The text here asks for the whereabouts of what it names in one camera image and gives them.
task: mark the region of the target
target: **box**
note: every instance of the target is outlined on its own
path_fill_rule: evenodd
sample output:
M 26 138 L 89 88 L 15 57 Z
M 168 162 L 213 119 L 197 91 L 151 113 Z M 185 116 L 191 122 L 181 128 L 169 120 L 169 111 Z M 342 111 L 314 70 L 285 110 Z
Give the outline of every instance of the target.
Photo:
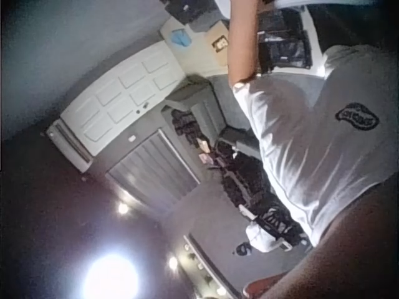
M 229 45 L 229 30 L 222 21 L 217 22 L 205 33 L 206 43 L 211 47 L 211 51 L 216 57 L 219 65 L 227 66 L 227 48 Z

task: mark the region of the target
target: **person in white shirt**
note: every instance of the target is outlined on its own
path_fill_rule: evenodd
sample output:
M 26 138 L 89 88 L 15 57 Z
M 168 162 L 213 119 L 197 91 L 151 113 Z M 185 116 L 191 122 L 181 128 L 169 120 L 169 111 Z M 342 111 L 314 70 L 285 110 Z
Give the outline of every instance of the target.
M 398 265 L 398 62 L 371 47 L 328 50 L 309 108 L 255 76 L 263 5 L 231 0 L 229 82 L 272 187 L 315 249 L 261 298 L 385 298 Z

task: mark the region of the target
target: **door panel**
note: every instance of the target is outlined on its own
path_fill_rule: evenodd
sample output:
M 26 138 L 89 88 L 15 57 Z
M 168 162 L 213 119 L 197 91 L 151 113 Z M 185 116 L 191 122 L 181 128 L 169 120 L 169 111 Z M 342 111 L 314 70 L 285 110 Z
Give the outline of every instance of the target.
M 61 118 L 96 156 L 184 77 L 165 42 L 158 42 L 102 75 L 62 112 Z

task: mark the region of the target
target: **ceiling light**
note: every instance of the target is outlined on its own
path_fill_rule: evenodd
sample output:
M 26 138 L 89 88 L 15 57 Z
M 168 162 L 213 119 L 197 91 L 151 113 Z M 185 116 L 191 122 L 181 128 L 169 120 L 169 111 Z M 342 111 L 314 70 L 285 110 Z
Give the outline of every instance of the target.
M 220 287 L 216 290 L 216 293 L 218 293 L 219 296 L 226 296 L 227 291 L 224 287 Z
M 121 202 L 118 206 L 118 212 L 121 215 L 125 215 L 127 214 L 127 212 L 129 211 L 129 206 L 123 202 Z
M 171 257 L 169 259 L 169 268 L 171 268 L 172 271 L 176 271 L 178 266 L 178 261 L 176 257 Z
M 133 265 L 118 255 L 97 260 L 90 268 L 85 283 L 84 299 L 133 299 L 138 279 Z

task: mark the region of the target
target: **white sleeve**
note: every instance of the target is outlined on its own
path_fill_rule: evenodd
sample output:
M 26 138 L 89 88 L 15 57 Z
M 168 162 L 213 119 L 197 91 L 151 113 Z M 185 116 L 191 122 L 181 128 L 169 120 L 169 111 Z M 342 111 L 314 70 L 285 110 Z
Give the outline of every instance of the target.
M 233 93 L 256 138 L 268 146 L 289 141 L 304 117 L 304 101 L 289 82 L 264 77 L 237 83 Z

